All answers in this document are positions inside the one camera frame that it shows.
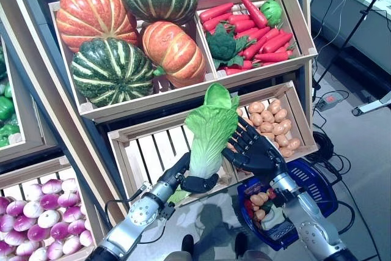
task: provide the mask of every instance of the blue basket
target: blue basket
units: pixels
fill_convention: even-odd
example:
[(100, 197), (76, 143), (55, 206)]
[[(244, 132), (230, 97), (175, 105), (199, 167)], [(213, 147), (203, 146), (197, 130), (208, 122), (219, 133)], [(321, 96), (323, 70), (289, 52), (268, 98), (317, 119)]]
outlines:
[[(336, 211), (338, 204), (334, 190), (327, 179), (320, 176), (317, 171), (307, 165), (303, 159), (297, 159), (288, 163), (289, 175), (302, 187), (306, 187), (311, 197), (318, 202), (318, 206), (324, 217), (328, 217)], [(250, 229), (268, 244), (273, 250), (286, 249), (290, 244), (299, 239), (294, 225), (289, 221), (274, 226), (270, 230), (259, 230), (247, 214), (244, 207), (244, 200), (259, 192), (266, 192), (270, 188), (268, 184), (263, 184), (259, 179), (252, 177), (238, 186), (239, 206), (241, 214)]]

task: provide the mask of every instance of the person's foot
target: person's foot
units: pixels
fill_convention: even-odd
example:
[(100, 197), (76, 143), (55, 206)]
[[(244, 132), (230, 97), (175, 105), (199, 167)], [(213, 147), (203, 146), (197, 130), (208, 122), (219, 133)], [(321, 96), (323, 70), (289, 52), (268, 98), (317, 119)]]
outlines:
[(247, 251), (247, 235), (240, 232), (235, 238), (235, 254), (236, 258), (243, 256), (244, 252)]
[(182, 240), (182, 251), (189, 252), (193, 256), (194, 253), (194, 239), (192, 235), (185, 235)]

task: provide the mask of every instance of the wooden crate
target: wooden crate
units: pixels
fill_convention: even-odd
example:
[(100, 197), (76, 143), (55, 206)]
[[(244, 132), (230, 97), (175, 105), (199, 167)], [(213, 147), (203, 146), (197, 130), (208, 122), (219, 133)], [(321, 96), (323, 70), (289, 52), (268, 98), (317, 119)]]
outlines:
[[(108, 133), (127, 196), (144, 181), (156, 183), (164, 170), (172, 167), (191, 148), (193, 133), (184, 125), (189, 111), (174, 114)], [(193, 194), (180, 205), (236, 184), (231, 164), (218, 171), (217, 185), (206, 194)]]
[[(2, 196), (10, 196), (16, 200), (26, 200), (24, 190), (27, 189), (29, 185), (34, 183), (45, 183), (52, 178), (59, 178), (62, 180), (76, 178), (76, 174), (65, 156), (0, 175), (0, 192)], [(86, 206), (86, 219), (91, 223), (93, 244), (89, 247), (82, 248), (72, 255), (66, 255), (59, 258), (58, 260), (61, 261), (85, 260), (106, 233), (101, 225), (100, 218), (93, 203), (91, 203), (89, 197), (85, 195), (85, 192), (80, 187), (79, 191), (82, 203)], [(45, 245), (48, 246), (53, 241), (54, 239), (50, 237), (45, 240)]]
[[(214, 67), (209, 62), (207, 62), (206, 59), (206, 76), (204, 82), (202, 83), (179, 89), (171, 89), (168, 80), (165, 79), (164, 76), (162, 76), (154, 79), (153, 95), (97, 108), (95, 105), (89, 102), (86, 97), (83, 97), (77, 91), (75, 85), (73, 84), (73, 79), (70, 72), (70, 64), (73, 59), (73, 53), (62, 41), (56, 24), (56, 12), (60, 9), (60, 2), (49, 3), (49, 8), (51, 11), (52, 21), (57, 35), (57, 40), (60, 45), (61, 55), (64, 60), (65, 68), (67, 70), (68, 78), (70, 80), (73, 92), (73, 97), (78, 107), (78, 111), (80, 115), (88, 119), (92, 119), (97, 123), (118, 119), (120, 117), (129, 116), (138, 112), (148, 111), (165, 105), (170, 105), (202, 96), (208, 86), (217, 78), (217, 73)], [(197, 43), (198, 47), (201, 49), (202, 54), (204, 55), (204, 58), (206, 58), (207, 48), (205, 48), (203, 45), (204, 42), (201, 40), (203, 38), (202, 31), (200, 31), (198, 25), (196, 25), (196, 22), (197, 20), (193, 18), (192, 21), (183, 26), (183, 29)], [(142, 29), (146, 27), (146, 25), (147, 23), (138, 20), (137, 30), (139, 32), (142, 31)]]
[[(275, 98), (281, 100), (282, 107), (288, 111), (287, 118), (292, 121), (292, 129), (287, 137), (299, 138), (301, 141), (301, 146), (287, 161), (316, 151), (293, 82), (241, 95), (240, 106), (246, 113), (246, 106), (251, 102), (261, 100), (267, 106), (268, 100)], [(156, 183), (163, 171), (190, 149), (193, 134), (183, 125), (189, 113), (185, 111), (108, 133), (127, 196), (132, 195), (144, 181)], [(237, 172), (227, 160), (224, 160), (219, 175), (223, 175), (223, 178), (211, 193), (252, 176)], [(185, 203), (202, 196), (191, 196)]]
[[(266, 0), (251, 0), (257, 7), (260, 7)], [(225, 71), (219, 73), (219, 83), (226, 87), (236, 87), (242, 84), (251, 83), (260, 79), (270, 78), (272, 76), (281, 75), (293, 70), (297, 70), (302, 67), (307, 61), (311, 60), (317, 55), (315, 45), (311, 38), (310, 31), (305, 22), (303, 13), (301, 11), (298, 0), (276, 0), (283, 8), (282, 14), (282, 29), (286, 32), (292, 32), (293, 38), (291, 44), (296, 42), (297, 46), (293, 51), (293, 55), (297, 58), (290, 59), (283, 62), (278, 62), (269, 66), (260, 67), (252, 70), (245, 71), (243, 73), (237, 73), (231, 76), (225, 76)], [(234, 14), (247, 13), (245, 6), (241, 0), (199, 0), (196, 18), (199, 30), (202, 31), (202, 24), (199, 19), (199, 15), (206, 9), (226, 2), (234, 2), (232, 10)], [(204, 47), (206, 48), (206, 54), (208, 55), (209, 62), (213, 64), (212, 56), (209, 47), (206, 43), (205, 34), (203, 34)]]
[[(285, 161), (288, 163), (317, 151), (318, 148), (292, 81), (240, 96), (239, 105), (243, 111), (243, 117), (249, 117), (248, 105), (250, 103), (262, 101), (266, 109), (275, 99), (281, 101), (281, 107), (288, 111), (287, 118), (292, 121), (292, 128), (286, 134), (287, 139), (298, 138), (301, 142), (301, 145), (295, 150), (295, 153), (291, 157), (286, 158)], [(236, 168), (234, 168), (234, 171), (238, 182), (253, 176), (253, 174), (238, 171)]]
[(53, 134), (42, 119), (35, 101), (24, 87), (19, 73), (8, 56), (3, 39), (1, 44), (20, 133), (10, 136), (10, 145), (0, 148), (0, 163), (56, 145)]

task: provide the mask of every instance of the green leaf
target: green leaf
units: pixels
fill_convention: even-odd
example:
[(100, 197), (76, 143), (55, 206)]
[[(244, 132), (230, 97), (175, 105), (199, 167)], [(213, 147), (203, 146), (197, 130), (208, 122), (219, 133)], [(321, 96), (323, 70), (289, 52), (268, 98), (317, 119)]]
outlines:
[(240, 51), (243, 50), (244, 47), (246, 47), (248, 39), (249, 39), (248, 36), (243, 36), (236, 40), (235, 55), (237, 55)]
[(237, 65), (242, 67), (243, 66), (243, 57), (238, 56), (238, 55), (234, 56), (233, 58), (231, 58), (228, 61), (227, 66), (230, 67), (230, 66), (232, 66), (234, 64), (237, 64)]

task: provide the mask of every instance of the robotic hand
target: robotic hand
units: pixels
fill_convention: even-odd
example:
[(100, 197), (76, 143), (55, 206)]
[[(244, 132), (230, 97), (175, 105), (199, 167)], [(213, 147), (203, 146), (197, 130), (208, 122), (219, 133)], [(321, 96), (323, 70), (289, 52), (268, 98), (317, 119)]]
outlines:
[(270, 141), (244, 119), (230, 143), (237, 152), (225, 148), (222, 154), (233, 165), (253, 172), (269, 182), (277, 198), (274, 204), (295, 226), (304, 246), (317, 260), (357, 261), (338, 236), (335, 226), (321, 213), (316, 202), (289, 176), (287, 164)]
[(219, 176), (209, 179), (184, 177), (189, 169), (190, 153), (185, 153), (175, 165), (166, 170), (157, 184), (149, 188), (143, 185), (133, 195), (143, 196), (130, 207), (127, 217), (105, 236), (99, 246), (86, 258), (87, 261), (125, 261), (140, 242), (142, 232), (156, 218), (168, 220), (174, 213), (174, 203), (167, 203), (178, 186), (190, 193), (202, 194), (213, 188)]

